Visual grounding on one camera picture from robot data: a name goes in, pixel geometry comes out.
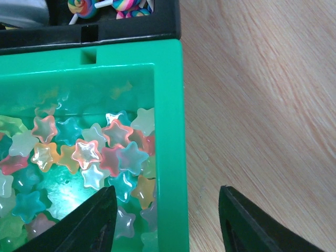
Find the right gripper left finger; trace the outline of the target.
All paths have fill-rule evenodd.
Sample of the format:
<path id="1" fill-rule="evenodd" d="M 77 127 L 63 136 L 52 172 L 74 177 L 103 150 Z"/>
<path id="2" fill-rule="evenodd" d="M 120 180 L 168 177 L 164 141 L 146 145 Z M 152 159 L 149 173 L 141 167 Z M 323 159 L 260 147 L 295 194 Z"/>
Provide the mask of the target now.
<path id="1" fill-rule="evenodd" d="M 103 187 L 16 251 L 112 251 L 116 219 L 115 188 Z"/>

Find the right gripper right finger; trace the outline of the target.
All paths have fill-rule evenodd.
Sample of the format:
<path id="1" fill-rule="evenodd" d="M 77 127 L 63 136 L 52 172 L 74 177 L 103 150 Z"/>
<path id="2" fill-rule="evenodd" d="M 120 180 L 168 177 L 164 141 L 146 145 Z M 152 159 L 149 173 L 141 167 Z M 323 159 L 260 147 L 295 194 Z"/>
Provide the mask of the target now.
<path id="1" fill-rule="evenodd" d="M 226 251 L 322 251 L 232 186 L 220 188 L 218 212 Z"/>

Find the green bin of gummies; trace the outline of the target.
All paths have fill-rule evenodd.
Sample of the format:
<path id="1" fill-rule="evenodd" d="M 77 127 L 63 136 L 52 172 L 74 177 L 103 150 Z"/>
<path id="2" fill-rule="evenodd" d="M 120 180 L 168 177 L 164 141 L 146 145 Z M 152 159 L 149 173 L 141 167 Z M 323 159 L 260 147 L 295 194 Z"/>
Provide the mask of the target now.
<path id="1" fill-rule="evenodd" d="M 182 44 L 1 56 L 1 251 L 114 186 L 112 251 L 188 251 Z"/>

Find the black bin of lollipops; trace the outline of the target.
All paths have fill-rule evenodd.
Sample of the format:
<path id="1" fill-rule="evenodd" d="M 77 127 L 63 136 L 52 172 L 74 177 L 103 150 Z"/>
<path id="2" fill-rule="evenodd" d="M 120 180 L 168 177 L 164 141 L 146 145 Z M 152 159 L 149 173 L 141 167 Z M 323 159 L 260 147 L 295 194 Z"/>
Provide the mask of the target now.
<path id="1" fill-rule="evenodd" d="M 48 26 L 1 29 L 1 55 L 181 37 L 178 1 L 155 1 L 154 13 L 140 18 L 116 19 L 114 10 L 103 9 L 92 20 L 78 20 L 74 25 L 68 24 L 65 1 L 46 4 Z"/>

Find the metal candy scoop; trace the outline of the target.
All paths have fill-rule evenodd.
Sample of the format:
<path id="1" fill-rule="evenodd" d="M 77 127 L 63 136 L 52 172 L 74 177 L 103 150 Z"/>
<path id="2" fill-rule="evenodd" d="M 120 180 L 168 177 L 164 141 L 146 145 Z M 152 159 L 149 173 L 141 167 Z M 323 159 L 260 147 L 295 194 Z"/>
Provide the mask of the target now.
<path id="1" fill-rule="evenodd" d="M 1 24 L 18 28 L 46 26 L 49 23 L 46 1 L 1 0 Z"/>

